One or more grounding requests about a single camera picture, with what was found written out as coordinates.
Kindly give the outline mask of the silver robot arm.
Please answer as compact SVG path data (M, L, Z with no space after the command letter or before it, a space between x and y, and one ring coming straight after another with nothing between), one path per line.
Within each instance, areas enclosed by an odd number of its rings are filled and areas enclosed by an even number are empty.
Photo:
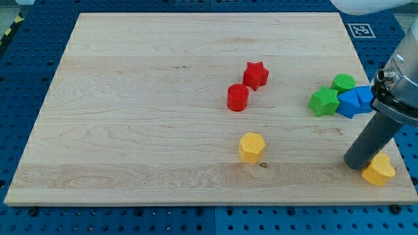
M341 12L365 15L407 5L411 0L331 0ZM396 122L417 125L417 20L372 80L372 107Z

